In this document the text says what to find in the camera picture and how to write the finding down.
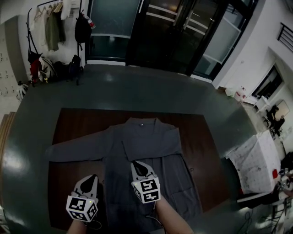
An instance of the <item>door handle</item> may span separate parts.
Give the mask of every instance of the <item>door handle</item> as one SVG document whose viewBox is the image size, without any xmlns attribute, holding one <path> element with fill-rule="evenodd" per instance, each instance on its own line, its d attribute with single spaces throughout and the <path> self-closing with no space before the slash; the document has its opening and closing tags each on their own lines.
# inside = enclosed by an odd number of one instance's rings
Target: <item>door handle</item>
<svg viewBox="0 0 293 234">
<path fill-rule="evenodd" d="M 181 6 L 179 7 L 179 9 L 178 9 L 178 12 L 177 12 L 177 15 L 176 15 L 176 17 L 175 17 L 175 21 L 174 21 L 174 23 L 173 23 L 173 26 L 176 25 L 177 20 L 178 20 L 178 18 L 179 18 L 179 15 L 181 14 L 182 8 L 183 8 L 183 5 L 181 5 Z"/>
<path fill-rule="evenodd" d="M 187 27 L 187 25 L 188 25 L 188 22 L 189 22 L 189 20 L 190 20 L 190 18 L 191 18 L 191 16 L 192 16 L 193 9 L 194 9 L 194 7 L 190 10 L 190 12 L 189 12 L 189 14 L 188 14 L 188 16 L 187 16 L 187 18 L 186 18 L 186 21 L 185 21 L 185 23 L 184 23 L 184 27 L 183 27 L 184 30 L 186 29 L 186 27 Z"/>
<path fill-rule="evenodd" d="M 144 2 L 144 0 L 141 1 L 141 6 L 139 7 L 139 11 L 138 11 L 138 13 L 141 12 L 141 8 L 142 8 L 142 5 L 143 5 L 143 2 Z"/>
</svg>

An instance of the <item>desk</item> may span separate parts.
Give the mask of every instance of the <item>desk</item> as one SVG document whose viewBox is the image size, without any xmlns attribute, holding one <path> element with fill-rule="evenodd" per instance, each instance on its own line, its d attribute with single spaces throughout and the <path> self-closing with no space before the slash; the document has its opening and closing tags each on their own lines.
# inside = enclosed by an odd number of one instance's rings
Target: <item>desk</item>
<svg viewBox="0 0 293 234">
<path fill-rule="evenodd" d="M 261 96 L 260 99 L 255 104 L 255 106 L 257 106 L 257 108 L 258 108 L 258 111 L 257 111 L 257 113 L 258 113 L 258 112 L 263 112 L 267 108 L 269 108 L 270 107 L 270 103 L 269 103 L 269 101 L 264 96 Z"/>
<path fill-rule="evenodd" d="M 238 172 L 244 194 L 273 191 L 276 182 L 272 172 L 280 171 L 281 162 L 269 130 L 252 136 L 227 158 Z"/>
</svg>

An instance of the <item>gray shirt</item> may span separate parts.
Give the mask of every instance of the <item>gray shirt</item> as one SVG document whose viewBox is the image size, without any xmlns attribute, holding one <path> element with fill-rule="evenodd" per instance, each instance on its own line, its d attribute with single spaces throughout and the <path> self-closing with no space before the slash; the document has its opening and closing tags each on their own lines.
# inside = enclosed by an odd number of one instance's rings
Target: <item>gray shirt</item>
<svg viewBox="0 0 293 234">
<path fill-rule="evenodd" d="M 105 131 L 52 145 L 46 154 L 53 162 L 103 160 L 107 220 L 112 231 L 139 233 L 161 228 L 145 217 L 153 203 L 142 204 L 133 191 L 133 160 L 154 169 L 161 194 L 185 220 L 201 213 L 197 191 L 182 157 L 179 130 L 157 118 L 130 118 Z"/>
</svg>

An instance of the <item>cable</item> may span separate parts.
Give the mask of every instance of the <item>cable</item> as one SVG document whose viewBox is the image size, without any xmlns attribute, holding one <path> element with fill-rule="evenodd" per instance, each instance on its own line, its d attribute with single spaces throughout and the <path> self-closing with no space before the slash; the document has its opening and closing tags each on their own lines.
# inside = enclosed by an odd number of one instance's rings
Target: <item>cable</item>
<svg viewBox="0 0 293 234">
<path fill-rule="evenodd" d="M 152 211 L 150 212 L 150 214 L 146 215 L 145 217 L 146 218 L 152 218 L 152 219 L 156 220 L 158 222 L 158 224 L 160 224 L 162 226 L 162 228 L 164 229 L 165 234 L 167 234 L 166 230 L 165 230 L 164 226 L 161 224 L 161 222 L 159 220 L 157 220 L 155 217 L 151 216 L 153 214 L 153 212 L 155 211 L 155 207 L 156 207 L 156 202 L 154 202 L 154 206 L 153 206 Z"/>
<path fill-rule="evenodd" d="M 99 223 L 100 224 L 100 227 L 98 228 L 98 229 L 95 229 L 95 228 L 92 228 L 92 227 L 90 227 L 89 225 L 86 225 L 89 229 L 93 229 L 93 230 L 100 230 L 101 228 L 102 228 L 102 224 L 99 222 L 99 221 L 97 221 L 97 220 L 92 220 L 89 224 L 92 224 L 92 222 L 97 222 L 97 223 Z"/>
<path fill-rule="evenodd" d="M 237 232 L 237 234 L 240 234 L 241 232 L 241 230 L 242 230 L 242 228 L 246 225 L 246 229 L 245 229 L 245 231 L 244 232 L 242 232 L 243 234 L 246 234 L 246 233 L 248 233 L 248 229 L 249 229 L 249 227 L 250 227 L 250 225 L 251 225 L 251 223 L 252 223 L 252 215 L 253 215 L 253 209 L 252 209 L 252 211 L 250 212 L 250 211 L 247 211 L 246 213 L 245 213 L 245 222 L 244 222 L 244 224 L 241 226 L 241 228 L 238 230 L 238 232 Z"/>
</svg>

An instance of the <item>hanging clothes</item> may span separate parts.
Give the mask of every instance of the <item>hanging clothes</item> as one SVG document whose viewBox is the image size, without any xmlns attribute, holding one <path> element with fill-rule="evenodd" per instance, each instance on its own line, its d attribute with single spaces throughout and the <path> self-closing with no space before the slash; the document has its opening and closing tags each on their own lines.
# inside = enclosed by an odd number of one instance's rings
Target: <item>hanging clothes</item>
<svg viewBox="0 0 293 234">
<path fill-rule="evenodd" d="M 35 26 L 36 26 L 36 21 L 38 20 L 38 18 L 36 17 L 37 14 L 39 12 L 39 7 L 35 7 L 35 8 L 32 8 L 32 15 L 34 17 L 31 17 L 30 18 L 30 22 L 29 22 L 29 28 L 31 31 L 33 31 L 35 29 Z"/>
<path fill-rule="evenodd" d="M 46 24 L 46 40 L 49 51 L 58 50 L 58 42 L 64 42 L 66 40 L 61 12 L 52 12 L 49 16 Z"/>
<path fill-rule="evenodd" d="M 61 13 L 61 19 L 65 20 L 70 15 L 70 9 L 71 9 L 71 2 L 72 0 L 63 0 L 63 8 Z"/>
<path fill-rule="evenodd" d="M 40 46 L 46 46 L 47 45 L 46 24 L 47 24 L 48 18 L 49 18 L 49 12 L 44 11 L 42 16 L 39 19 L 40 27 L 39 27 L 38 35 L 39 35 L 39 44 L 40 44 Z"/>
</svg>

